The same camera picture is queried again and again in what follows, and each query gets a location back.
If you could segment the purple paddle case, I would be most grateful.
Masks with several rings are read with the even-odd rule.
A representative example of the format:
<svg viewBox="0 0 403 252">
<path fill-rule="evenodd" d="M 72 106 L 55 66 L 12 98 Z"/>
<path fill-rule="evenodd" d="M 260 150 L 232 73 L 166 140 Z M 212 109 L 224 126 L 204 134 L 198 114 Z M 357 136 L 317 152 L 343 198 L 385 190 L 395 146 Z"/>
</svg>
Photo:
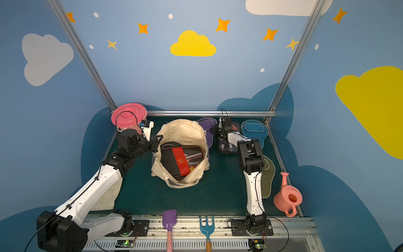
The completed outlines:
<svg viewBox="0 0 403 252">
<path fill-rule="evenodd" d="M 209 148 L 211 148 L 213 145 L 213 142 L 214 142 L 213 129 L 217 125 L 217 120 L 215 118 L 211 118 L 211 117 L 204 117 L 204 118 L 198 119 L 197 123 L 203 128 L 203 130 L 205 132 L 207 146 Z"/>
</svg>

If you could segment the blue paddle case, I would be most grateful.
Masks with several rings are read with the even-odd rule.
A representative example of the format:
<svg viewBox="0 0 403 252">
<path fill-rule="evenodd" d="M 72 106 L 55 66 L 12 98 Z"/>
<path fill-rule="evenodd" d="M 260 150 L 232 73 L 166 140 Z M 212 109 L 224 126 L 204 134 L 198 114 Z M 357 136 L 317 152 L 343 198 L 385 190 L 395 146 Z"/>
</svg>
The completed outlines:
<svg viewBox="0 0 403 252">
<path fill-rule="evenodd" d="M 268 136 L 268 128 L 263 122 L 246 120 L 241 124 L 241 132 L 246 138 L 258 139 L 261 148 L 264 148 L 265 139 Z"/>
</svg>

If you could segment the beige canvas tote bag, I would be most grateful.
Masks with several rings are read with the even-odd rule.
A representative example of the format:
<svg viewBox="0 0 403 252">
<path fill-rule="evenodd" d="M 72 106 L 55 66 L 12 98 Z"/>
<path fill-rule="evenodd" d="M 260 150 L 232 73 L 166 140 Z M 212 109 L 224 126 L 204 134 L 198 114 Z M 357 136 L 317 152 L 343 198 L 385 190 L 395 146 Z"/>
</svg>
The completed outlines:
<svg viewBox="0 0 403 252">
<path fill-rule="evenodd" d="M 153 154 L 152 176 L 158 176 L 166 182 L 170 188 L 182 189 L 196 185 L 203 177 L 204 171 L 209 169 L 208 153 L 209 147 L 203 128 L 196 122 L 186 119 L 177 119 L 161 127 L 158 132 L 163 136 L 157 152 Z M 177 180 L 172 177 L 160 162 L 161 146 L 173 142 L 184 146 L 200 146 L 204 153 L 204 160 L 184 179 Z"/>
</svg>

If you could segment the black red ping pong case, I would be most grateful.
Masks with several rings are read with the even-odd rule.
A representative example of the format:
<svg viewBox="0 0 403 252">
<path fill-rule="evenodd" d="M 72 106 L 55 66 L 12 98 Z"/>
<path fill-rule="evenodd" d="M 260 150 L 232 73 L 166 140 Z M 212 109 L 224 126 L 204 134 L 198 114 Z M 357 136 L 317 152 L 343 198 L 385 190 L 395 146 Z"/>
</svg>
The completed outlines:
<svg viewBox="0 0 403 252">
<path fill-rule="evenodd" d="M 161 146 L 163 167 L 177 180 L 188 176 L 203 160 L 205 153 L 200 146 L 184 146 L 173 142 Z"/>
</svg>

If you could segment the olive green paddle case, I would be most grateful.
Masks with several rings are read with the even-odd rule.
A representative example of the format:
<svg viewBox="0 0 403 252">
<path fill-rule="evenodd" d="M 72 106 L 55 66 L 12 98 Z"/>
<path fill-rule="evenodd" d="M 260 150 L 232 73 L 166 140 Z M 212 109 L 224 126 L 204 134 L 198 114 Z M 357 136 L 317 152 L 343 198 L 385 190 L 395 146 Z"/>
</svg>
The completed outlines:
<svg viewBox="0 0 403 252">
<path fill-rule="evenodd" d="M 272 190 L 272 182 L 276 174 L 274 162 L 267 156 L 263 156 L 263 168 L 261 175 L 261 196 L 269 198 Z"/>
</svg>

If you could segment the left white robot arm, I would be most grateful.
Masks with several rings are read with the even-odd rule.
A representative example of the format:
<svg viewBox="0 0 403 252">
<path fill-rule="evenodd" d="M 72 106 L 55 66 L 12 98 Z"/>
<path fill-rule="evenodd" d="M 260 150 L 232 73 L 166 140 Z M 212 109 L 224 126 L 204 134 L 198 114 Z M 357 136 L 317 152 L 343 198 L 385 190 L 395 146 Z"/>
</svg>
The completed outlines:
<svg viewBox="0 0 403 252">
<path fill-rule="evenodd" d="M 118 211 L 96 221 L 85 217 L 117 181 L 134 166 L 137 157 L 156 152 L 162 135 L 145 137 L 134 129 L 117 136 L 118 147 L 101 164 L 95 175 L 70 199 L 53 212 L 44 211 L 37 218 L 38 248 L 47 252 L 80 252 L 84 247 L 111 233 L 130 235 L 132 215 Z"/>
</svg>

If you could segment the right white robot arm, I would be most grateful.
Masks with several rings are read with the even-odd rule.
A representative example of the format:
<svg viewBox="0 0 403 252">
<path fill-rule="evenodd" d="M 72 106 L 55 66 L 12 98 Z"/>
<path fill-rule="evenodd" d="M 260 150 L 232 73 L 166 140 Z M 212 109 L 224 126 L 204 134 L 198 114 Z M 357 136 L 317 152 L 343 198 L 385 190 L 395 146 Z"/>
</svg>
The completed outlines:
<svg viewBox="0 0 403 252">
<path fill-rule="evenodd" d="M 261 177 L 264 167 L 262 152 L 268 128 L 260 121 L 247 120 L 241 124 L 240 131 L 233 126 L 229 116 L 222 116 L 211 130 L 217 137 L 221 153 L 237 154 L 241 171 L 246 180 L 247 206 L 246 231 L 257 235 L 267 226 L 261 193 Z"/>
</svg>

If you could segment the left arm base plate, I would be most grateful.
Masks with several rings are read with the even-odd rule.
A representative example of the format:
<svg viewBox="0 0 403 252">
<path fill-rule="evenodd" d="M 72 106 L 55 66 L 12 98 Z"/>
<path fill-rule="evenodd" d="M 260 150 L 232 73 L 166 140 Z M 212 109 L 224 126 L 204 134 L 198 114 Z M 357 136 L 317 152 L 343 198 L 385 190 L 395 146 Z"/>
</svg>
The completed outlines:
<svg viewBox="0 0 403 252">
<path fill-rule="evenodd" d="M 149 229 L 149 220 L 134 219 L 126 220 L 123 227 L 117 231 L 107 234 L 106 237 L 146 237 Z"/>
</svg>

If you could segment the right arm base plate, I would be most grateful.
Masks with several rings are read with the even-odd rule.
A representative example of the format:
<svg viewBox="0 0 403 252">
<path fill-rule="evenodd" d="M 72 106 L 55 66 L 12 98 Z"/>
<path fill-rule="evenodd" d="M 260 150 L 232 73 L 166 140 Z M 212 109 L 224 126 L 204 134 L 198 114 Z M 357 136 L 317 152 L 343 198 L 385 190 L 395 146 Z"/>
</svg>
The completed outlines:
<svg viewBox="0 0 403 252">
<path fill-rule="evenodd" d="M 267 225 L 263 229 L 256 232 L 249 232 L 246 229 L 246 221 L 244 219 L 230 218 L 227 226 L 231 229 L 233 236 L 273 236 L 273 228 L 271 222 L 267 220 Z"/>
</svg>

